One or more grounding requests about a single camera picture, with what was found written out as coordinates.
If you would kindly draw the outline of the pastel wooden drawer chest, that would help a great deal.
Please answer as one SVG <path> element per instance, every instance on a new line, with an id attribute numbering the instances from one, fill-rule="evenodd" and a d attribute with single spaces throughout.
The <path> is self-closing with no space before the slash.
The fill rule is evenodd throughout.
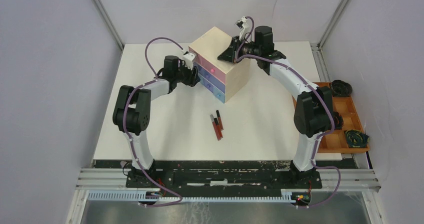
<path id="1" fill-rule="evenodd" d="M 245 86 L 250 75 L 250 60 L 233 64 L 218 59 L 230 41 L 228 34 L 212 27 L 189 44 L 189 50 L 195 54 L 193 64 L 198 67 L 200 82 L 223 103 Z"/>

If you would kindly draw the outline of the silver red mascara tube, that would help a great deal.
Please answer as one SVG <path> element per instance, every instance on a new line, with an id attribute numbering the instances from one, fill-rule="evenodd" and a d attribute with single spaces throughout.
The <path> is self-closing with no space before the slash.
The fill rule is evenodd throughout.
<path id="1" fill-rule="evenodd" d="M 217 140 L 220 140 L 220 134 L 218 132 L 219 131 L 218 126 L 217 126 L 216 122 L 214 121 L 215 119 L 214 119 L 214 116 L 212 114 L 210 115 L 210 119 L 211 119 L 211 122 L 212 122 L 212 125 L 213 125 L 213 129 L 215 131 L 215 135 L 217 137 Z"/>

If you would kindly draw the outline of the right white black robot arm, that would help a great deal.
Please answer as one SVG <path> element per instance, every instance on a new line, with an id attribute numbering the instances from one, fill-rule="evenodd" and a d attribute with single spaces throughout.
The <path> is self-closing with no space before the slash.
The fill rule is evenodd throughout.
<path id="1" fill-rule="evenodd" d="M 307 80 L 292 67 L 286 55 L 274 48 L 271 27 L 259 26 L 253 32 L 254 40 L 249 43 L 241 36 L 232 37 L 217 59 L 233 64 L 243 59 L 256 60 L 260 69 L 296 99 L 293 120 L 299 139 L 288 179 L 293 187 L 301 188 L 316 172 L 315 156 L 322 138 L 335 130 L 332 91 Z"/>

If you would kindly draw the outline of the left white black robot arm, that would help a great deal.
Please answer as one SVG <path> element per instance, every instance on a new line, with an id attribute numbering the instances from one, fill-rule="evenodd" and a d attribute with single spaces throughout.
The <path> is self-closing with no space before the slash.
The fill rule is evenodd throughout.
<path id="1" fill-rule="evenodd" d="M 112 120 L 130 147 L 132 162 L 128 180 L 138 180 L 145 187 L 156 184 L 158 178 L 157 173 L 151 170 L 154 158 L 146 134 L 151 120 L 151 102 L 170 94 L 179 83 L 194 87 L 200 81 L 198 72 L 195 64 L 190 66 L 177 56 L 166 56 L 156 79 L 137 87 L 120 87 Z"/>

